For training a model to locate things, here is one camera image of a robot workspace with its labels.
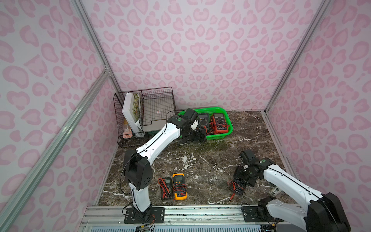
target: marble tabletop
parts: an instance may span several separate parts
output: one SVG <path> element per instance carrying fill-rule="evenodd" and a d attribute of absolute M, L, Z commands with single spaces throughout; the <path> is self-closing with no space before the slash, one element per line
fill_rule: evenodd
<path fill-rule="evenodd" d="M 191 144 L 179 144 L 175 140 L 161 152 L 153 163 L 153 179 L 149 185 L 153 205 L 257 203 L 268 195 L 274 186 L 265 180 L 257 180 L 255 187 L 247 186 L 242 196 L 235 195 L 229 202 L 232 192 L 227 181 L 233 178 L 236 167 L 241 164 L 238 157 L 241 151 L 251 149 L 257 157 L 270 158 L 284 167 L 260 112 L 228 112 L 228 115 L 233 132 L 225 139 Z M 122 194 L 119 188 L 125 151 L 126 148 L 117 150 L 98 206 L 124 206 L 132 201 L 131 195 Z M 188 198 L 181 201 L 161 200 L 157 179 L 171 177 L 174 173 L 184 173 Z M 127 182 L 122 181 L 122 189 L 130 192 Z M 278 194 L 277 198 L 295 203 L 285 193 Z"/>

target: black cable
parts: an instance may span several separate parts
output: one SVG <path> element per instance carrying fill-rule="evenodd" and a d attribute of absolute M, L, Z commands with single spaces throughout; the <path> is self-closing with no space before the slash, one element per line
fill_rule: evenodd
<path fill-rule="evenodd" d="M 133 203 L 133 202 L 130 202 L 129 204 L 127 204 L 127 205 L 122 209 L 122 215 L 128 216 L 127 214 L 124 214 L 124 209 L 125 209 L 126 207 L 128 207 L 131 203 Z"/>
<path fill-rule="evenodd" d="M 165 124 L 165 130 L 160 134 L 160 136 L 157 138 L 157 139 L 155 139 L 155 141 L 153 141 L 150 145 L 148 145 L 147 146 L 147 148 L 146 149 L 143 149 L 142 151 L 140 151 L 140 152 L 138 152 L 138 154 L 140 154 L 140 153 L 142 153 L 142 152 L 144 152 L 145 150 L 147 150 L 150 146 L 152 146 L 152 144 L 154 144 L 164 133 L 165 133 L 165 131 L 166 131 L 166 128 L 167 128 L 167 124 L 168 124 L 168 122 L 167 122 L 167 119 L 166 119 L 166 124 Z"/>
<path fill-rule="evenodd" d="M 122 177 L 122 174 L 124 173 L 124 170 L 125 170 L 125 168 L 126 168 L 126 165 L 128 165 L 128 163 L 130 162 L 130 160 L 131 160 L 132 158 L 134 158 L 134 157 L 135 157 L 135 156 L 130 157 L 129 161 L 125 164 L 125 166 L 123 167 L 123 169 L 122 169 L 122 171 L 121 171 L 119 186 L 120 186 L 121 192 L 122 192 L 124 195 L 129 195 L 130 193 L 133 192 L 133 190 L 131 190 L 129 193 L 124 193 L 124 191 L 122 190 L 122 187 L 121 187 L 121 177 Z"/>
<path fill-rule="evenodd" d="M 246 202 L 243 202 L 242 204 L 241 204 L 241 206 L 240 206 L 240 209 L 241 209 L 241 211 L 243 212 L 243 210 L 242 210 L 242 205 L 243 204 L 245 204 L 245 205 L 248 205 L 249 207 L 251 207 L 249 204 L 247 204 Z"/>
<path fill-rule="evenodd" d="M 294 181 L 294 180 L 291 179 L 290 177 L 286 176 L 286 175 L 283 174 L 282 172 L 277 171 L 277 170 L 275 170 L 275 169 L 272 169 L 272 168 L 270 168 L 270 167 L 266 167 L 266 168 L 271 169 L 271 170 L 273 170 L 273 171 L 276 171 L 276 172 L 280 173 L 281 175 L 283 175 L 283 176 L 289 178 L 291 181 L 293 181 L 294 183 L 296 183 L 297 185 L 299 185 L 300 187 L 302 187 L 303 189 L 305 189 L 306 191 L 310 192 L 306 187 L 304 187 L 304 186 L 302 186 L 301 184 L 297 183 L 296 181 Z M 330 213 L 330 215 L 331 215 L 333 221 L 335 222 L 335 226 L 336 226 L 336 228 L 338 229 L 338 231 L 340 231 L 340 230 L 339 230 L 339 227 L 338 227 L 338 223 L 336 222 L 334 216 L 332 215 L 332 213 L 331 213 L 331 211 L 329 210 L 329 208 L 327 207 L 327 205 L 325 205 L 325 203 L 322 201 L 322 199 L 319 198 L 316 194 L 314 194 L 314 193 L 311 193 L 311 194 L 312 194 L 313 196 L 315 196 L 316 198 L 318 198 L 318 200 L 320 200 L 320 201 L 322 202 L 322 204 L 326 207 L 327 211 Z"/>
<path fill-rule="evenodd" d="M 262 220 L 262 221 L 268 222 L 268 220 L 266 220 L 266 219 L 260 217 L 259 215 L 255 215 L 255 217 L 256 217 L 256 218 L 259 218 L 259 219 Z M 272 223 L 270 223 L 270 222 L 268 222 L 268 223 L 270 224 L 270 226 L 272 227 L 272 229 L 273 229 L 274 226 L 276 225 L 276 222 L 274 222 L 274 226 L 272 225 Z"/>

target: wire basket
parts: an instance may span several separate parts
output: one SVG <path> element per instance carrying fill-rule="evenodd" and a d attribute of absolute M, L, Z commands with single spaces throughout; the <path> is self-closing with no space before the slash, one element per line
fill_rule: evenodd
<path fill-rule="evenodd" d="M 132 133 L 132 136 L 124 135 L 123 124 L 125 117 L 122 114 L 122 108 L 127 93 L 138 94 L 140 97 L 139 123 L 142 130 L 144 127 L 150 126 L 153 121 L 167 120 L 176 113 L 172 87 L 115 93 L 114 106 L 118 131 L 117 143 L 122 148 L 142 145 L 153 137 L 153 134 L 146 132 Z"/>

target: enclosure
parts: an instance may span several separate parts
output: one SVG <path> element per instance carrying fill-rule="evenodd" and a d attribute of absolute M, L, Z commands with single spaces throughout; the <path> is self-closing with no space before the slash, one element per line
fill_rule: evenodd
<path fill-rule="evenodd" d="M 224 108 L 233 133 L 171 143 L 152 167 L 153 205 L 230 210 L 230 221 L 216 216 L 209 228 L 238 228 L 240 205 L 273 187 L 258 181 L 229 201 L 238 153 L 251 149 L 335 194 L 352 231 L 368 231 L 370 12 L 367 0 L 2 1 L 0 230 L 120 224 L 130 196 L 118 186 L 119 144 L 135 149 L 153 135 L 120 138 L 114 97 L 168 87 L 166 109 Z M 156 179 L 179 170 L 189 198 L 161 201 Z"/>

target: yellow multimeter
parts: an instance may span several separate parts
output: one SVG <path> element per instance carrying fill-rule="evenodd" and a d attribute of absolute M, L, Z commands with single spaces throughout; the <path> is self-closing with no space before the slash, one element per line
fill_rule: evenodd
<path fill-rule="evenodd" d="M 183 173 L 173 174 L 173 191 L 176 200 L 185 200 L 187 198 L 186 179 Z"/>

